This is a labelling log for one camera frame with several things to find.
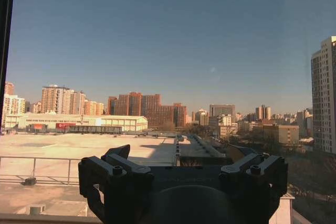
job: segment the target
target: white building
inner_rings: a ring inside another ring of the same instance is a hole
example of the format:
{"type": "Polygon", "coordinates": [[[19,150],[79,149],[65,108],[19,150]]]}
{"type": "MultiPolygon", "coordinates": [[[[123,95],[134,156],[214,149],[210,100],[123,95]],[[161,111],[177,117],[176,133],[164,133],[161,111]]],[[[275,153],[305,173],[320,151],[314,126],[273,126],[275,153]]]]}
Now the white building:
{"type": "Polygon", "coordinates": [[[59,115],[59,114],[22,114],[6,117],[6,128],[25,129],[30,124],[46,124],[48,129],[66,125],[121,126],[122,131],[142,131],[148,128],[144,116],[131,115],[59,115]]]}
{"type": "Polygon", "coordinates": [[[336,36],[321,42],[311,57],[313,136],[315,148],[336,153],[335,107],[336,36]]]}
{"type": "Polygon", "coordinates": [[[21,115],[25,113],[25,99],[17,95],[4,95],[1,126],[5,127],[7,115],[21,115]]]}

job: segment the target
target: high-rise apartment building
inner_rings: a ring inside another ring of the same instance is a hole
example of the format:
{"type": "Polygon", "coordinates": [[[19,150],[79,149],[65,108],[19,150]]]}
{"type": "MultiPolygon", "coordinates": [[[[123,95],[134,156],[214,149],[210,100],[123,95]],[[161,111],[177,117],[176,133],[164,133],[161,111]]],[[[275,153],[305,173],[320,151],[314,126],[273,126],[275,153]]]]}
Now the high-rise apartment building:
{"type": "Polygon", "coordinates": [[[5,118],[7,115],[17,115],[25,113],[25,99],[19,98],[17,95],[4,95],[4,104],[2,110],[1,126],[5,126],[5,118]]]}
{"type": "Polygon", "coordinates": [[[97,114],[97,103],[94,101],[85,100],[84,115],[96,115],[97,114]]]}
{"type": "Polygon", "coordinates": [[[55,112],[56,114],[69,114],[70,95],[73,93],[66,87],[49,85],[42,89],[41,113],[55,112]]]}
{"type": "Polygon", "coordinates": [[[33,103],[30,106],[30,112],[34,114],[41,113],[41,102],[33,103]]]}
{"type": "Polygon", "coordinates": [[[109,97],[107,99],[107,115],[114,115],[114,102],[117,100],[117,97],[109,97]]]}
{"type": "Polygon", "coordinates": [[[191,121],[196,121],[196,112],[191,112],[191,121]]]}
{"type": "Polygon", "coordinates": [[[236,107],[232,104],[210,104],[209,116],[217,116],[223,114],[230,114],[232,117],[232,122],[236,122],[236,107]]]}
{"type": "Polygon", "coordinates": [[[186,123],[186,116],[187,116],[187,107],[182,106],[179,103],[173,103],[174,107],[174,124],[175,127],[184,127],[186,123]]]}
{"type": "Polygon", "coordinates": [[[142,95],[131,92],[109,97],[107,113],[111,115],[142,115],[148,120],[148,127],[172,124],[183,127],[186,123],[186,106],[180,103],[161,105],[161,95],[142,95]]]}
{"type": "Polygon", "coordinates": [[[263,120],[263,119],[271,119],[271,107],[262,105],[261,107],[256,108],[256,119],[263,120]]]}
{"type": "Polygon", "coordinates": [[[11,82],[5,82],[5,94],[13,95],[14,94],[14,84],[11,82]]]}
{"type": "Polygon", "coordinates": [[[119,98],[112,102],[114,115],[129,115],[130,96],[128,94],[120,94],[119,98]]]}
{"type": "Polygon", "coordinates": [[[313,136],[316,149],[336,153],[336,36],[311,57],[313,136]]]}
{"type": "Polygon", "coordinates": [[[206,110],[200,109],[195,114],[195,121],[198,121],[199,125],[209,125],[209,116],[206,110]]]}
{"type": "Polygon", "coordinates": [[[131,92],[129,94],[129,115],[141,115],[142,94],[131,92]]]}
{"type": "Polygon", "coordinates": [[[69,114],[83,115],[85,110],[86,95],[82,91],[70,93],[69,114]]]}
{"type": "Polygon", "coordinates": [[[104,104],[101,102],[97,102],[96,115],[103,115],[103,112],[104,112],[104,104]]]}

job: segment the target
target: red sign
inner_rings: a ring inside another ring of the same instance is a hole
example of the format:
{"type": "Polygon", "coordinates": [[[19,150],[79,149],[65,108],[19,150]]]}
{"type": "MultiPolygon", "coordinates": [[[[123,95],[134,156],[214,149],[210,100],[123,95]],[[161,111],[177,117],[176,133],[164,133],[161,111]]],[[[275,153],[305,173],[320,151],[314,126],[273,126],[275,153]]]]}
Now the red sign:
{"type": "Polygon", "coordinates": [[[43,124],[34,124],[34,130],[42,130],[43,124]]]}
{"type": "Polygon", "coordinates": [[[65,129],[68,128],[72,125],[76,125],[75,123],[56,123],[56,128],[57,129],[65,129]]]}

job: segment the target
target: low commercial building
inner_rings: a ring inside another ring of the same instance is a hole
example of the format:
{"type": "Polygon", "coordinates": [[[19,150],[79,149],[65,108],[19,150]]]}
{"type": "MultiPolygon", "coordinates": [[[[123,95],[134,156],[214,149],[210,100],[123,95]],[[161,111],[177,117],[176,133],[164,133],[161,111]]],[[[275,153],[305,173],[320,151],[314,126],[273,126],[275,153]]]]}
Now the low commercial building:
{"type": "Polygon", "coordinates": [[[130,115],[60,115],[60,114],[32,114],[8,115],[5,127],[25,129],[30,124],[45,124],[48,129],[61,129],[71,125],[86,126],[121,126],[122,131],[142,131],[148,128],[148,121],[144,116],[130,115]]]}
{"type": "Polygon", "coordinates": [[[264,125],[264,138],[280,144],[298,144],[299,126],[297,125],[264,125]]]}

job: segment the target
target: tall residential tower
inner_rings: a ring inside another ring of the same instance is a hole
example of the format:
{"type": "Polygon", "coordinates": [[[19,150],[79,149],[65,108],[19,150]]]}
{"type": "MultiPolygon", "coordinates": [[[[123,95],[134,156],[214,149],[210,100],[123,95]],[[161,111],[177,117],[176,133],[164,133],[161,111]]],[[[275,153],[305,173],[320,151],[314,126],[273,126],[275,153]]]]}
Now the tall residential tower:
{"type": "Polygon", "coordinates": [[[312,55],[311,84],[315,148],[336,153],[336,36],[322,41],[312,55]]]}

